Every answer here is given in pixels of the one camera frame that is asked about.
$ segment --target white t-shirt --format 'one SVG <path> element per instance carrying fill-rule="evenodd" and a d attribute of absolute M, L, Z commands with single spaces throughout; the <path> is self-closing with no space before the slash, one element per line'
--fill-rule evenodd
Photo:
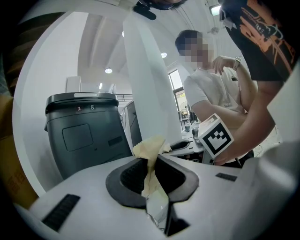
<path fill-rule="evenodd" d="M 215 74 L 212 69 L 195 71 L 183 82 L 183 89 L 190 107 L 192 108 L 198 102 L 209 100 L 213 105 L 245 113 L 240 102 L 239 82 L 233 81 L 233 76 L 237 78 L 235 71 L 227 67 L 224 68 L 222 75 Z M 236 131 L 236 129 L 229 130 L 232 134 Z"/>

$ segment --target person in black t-shirt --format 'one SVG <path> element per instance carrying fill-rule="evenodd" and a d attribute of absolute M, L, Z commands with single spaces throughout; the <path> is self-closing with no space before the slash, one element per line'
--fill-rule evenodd
<path fill-rule="evenodd" d="M 179 7 L 186 0 L 153 0 L 156 3 L 174 3 Z M 220 20 L 228 34 L 241 50 L 250 74 L 258 84 L 258 93 L 247 118 L 233 135 L 234 142 L 215 160 L 223 165 L 260 144 L 274 128 L 275 123 L 267 105 L 277 95 L 295 66 L 299 51 L 297 41 L 297 2 L 292 4 L 274 0 L 219 0 Z M 215 66 L 215 71 L 224 63 Z"/>

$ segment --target dark gray plastic bin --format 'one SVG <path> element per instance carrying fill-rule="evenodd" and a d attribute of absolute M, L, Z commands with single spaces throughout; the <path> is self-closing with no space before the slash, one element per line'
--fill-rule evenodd
<path fill-rule="evenodd" d="M 92 166 L 132 156 L 114 94 L 52 95 L 46 126 L 53 156 L 64 179 Z"/>

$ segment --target person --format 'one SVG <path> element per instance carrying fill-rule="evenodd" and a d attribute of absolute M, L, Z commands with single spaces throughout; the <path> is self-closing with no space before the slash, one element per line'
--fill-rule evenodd
<path fill-rule="evenodd" d="M 186 1 L 155 0 L 172 3 L 178 8 Z M 234 142 L 215 162 L 223 165 L 229 159 L 260 144 L 275 126 L 268 104 L 277 95 L 293 71 L 299 51 L 295 37 L 296 14 L 290 14 L 292 5 L 273 0 L 218 0 L 220 19 L 237 47 L 241 50 L 252 80 L 257 81 L 258 92 L 246 120 L 235 131 Z M 220 60 L 218 68 L 226 65 Z"/>
<path fill-rule="evenodd" d="M 208 42 L 198 31 L 182 31 L 175 45 L 181 56 L 197 66 L 197 70 L 183 83 L 191 109 L 200 121 L 216 113 L 233 134 L 246 120 L 245 111 L 249 111 L 257 93 L 249 73 L 242 64 L 234 71 L 234 58 L 219 56 L 212 61 L 213 50 L 209 49 Z M 238 157 L 241 166 L 253 156 L 251 150 Z M 240 166 L 235 159 L 230 159 L 225 165 Z"/>

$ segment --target orange graphic print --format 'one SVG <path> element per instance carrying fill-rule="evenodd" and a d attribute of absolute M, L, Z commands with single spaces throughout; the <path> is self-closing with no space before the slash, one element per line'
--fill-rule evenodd
<path fill-rule="evenodd" d="M 280 22 L 274 19 L 271 11 L 257 0 L 248 0 L 247 8 L 242 7 L 242 13 L 241 33 L 258 45 L 264 53 L 271 49 L 273 64 L 276 65 L 279 57 L 287 71 L 291 73 L 295 49 L 286 42 L 280 30 L 282 27 Z"/>

